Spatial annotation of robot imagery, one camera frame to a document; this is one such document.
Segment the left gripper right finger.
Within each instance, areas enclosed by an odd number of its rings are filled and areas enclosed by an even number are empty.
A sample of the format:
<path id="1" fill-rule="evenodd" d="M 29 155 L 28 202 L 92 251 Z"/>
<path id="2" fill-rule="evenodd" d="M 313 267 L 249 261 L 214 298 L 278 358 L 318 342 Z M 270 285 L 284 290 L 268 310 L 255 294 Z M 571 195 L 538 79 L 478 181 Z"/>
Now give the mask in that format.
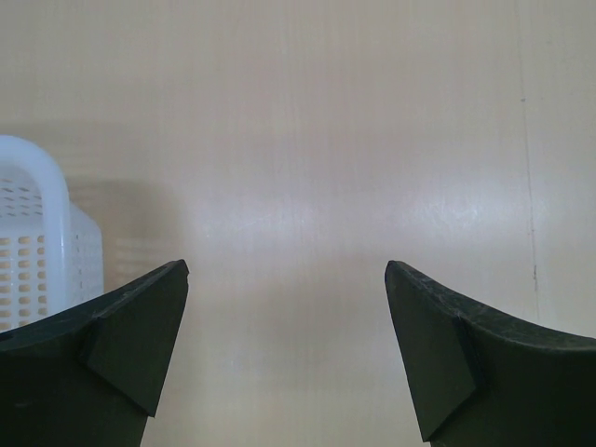
<path id="1" fill-rule="evenodd" d="M 413 408 L 432 446 L 591 446 L 595 342 L 450 290 L 392 261 L 386 296 Z"/>

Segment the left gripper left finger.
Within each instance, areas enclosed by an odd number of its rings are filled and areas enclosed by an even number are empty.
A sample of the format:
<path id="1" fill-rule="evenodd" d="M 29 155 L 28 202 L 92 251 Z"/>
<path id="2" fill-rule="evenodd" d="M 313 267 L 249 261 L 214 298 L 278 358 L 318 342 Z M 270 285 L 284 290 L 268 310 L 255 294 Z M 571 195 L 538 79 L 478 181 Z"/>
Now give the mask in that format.
<path id="1" fill-rule="evenodd" d="M 187 264 L 1 334 L 4 446 L 138 446 L 188 296 Z"/>

